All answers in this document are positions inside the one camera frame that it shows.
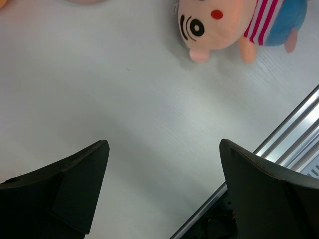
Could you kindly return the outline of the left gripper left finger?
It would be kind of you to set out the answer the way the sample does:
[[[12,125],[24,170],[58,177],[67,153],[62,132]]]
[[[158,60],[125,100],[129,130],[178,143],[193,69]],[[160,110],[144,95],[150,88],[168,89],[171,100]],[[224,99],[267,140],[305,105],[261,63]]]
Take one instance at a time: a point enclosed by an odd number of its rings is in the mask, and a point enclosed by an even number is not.
[[[2,239],[83,239],[90,233],[107,163],[106,140],[0,185]]]

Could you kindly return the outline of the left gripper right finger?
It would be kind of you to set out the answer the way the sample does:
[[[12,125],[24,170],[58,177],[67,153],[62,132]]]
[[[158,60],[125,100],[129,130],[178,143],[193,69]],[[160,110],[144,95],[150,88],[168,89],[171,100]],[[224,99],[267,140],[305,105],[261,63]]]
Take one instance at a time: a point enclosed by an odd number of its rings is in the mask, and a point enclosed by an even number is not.
[[[319,181],[263,159],[234,142],[219,145],[242,239],[317,239]]]

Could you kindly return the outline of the black-haired doll plush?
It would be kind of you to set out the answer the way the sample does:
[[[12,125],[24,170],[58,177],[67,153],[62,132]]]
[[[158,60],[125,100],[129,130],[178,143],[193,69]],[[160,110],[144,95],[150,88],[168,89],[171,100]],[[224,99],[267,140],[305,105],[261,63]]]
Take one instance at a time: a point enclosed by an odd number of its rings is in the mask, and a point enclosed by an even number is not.
[[[306,0],[180,0],[174,5],[181,37],[198,63],[233,43],[245,63],[255,60],[259,46],[283,45],[293,52],[307,8]]]

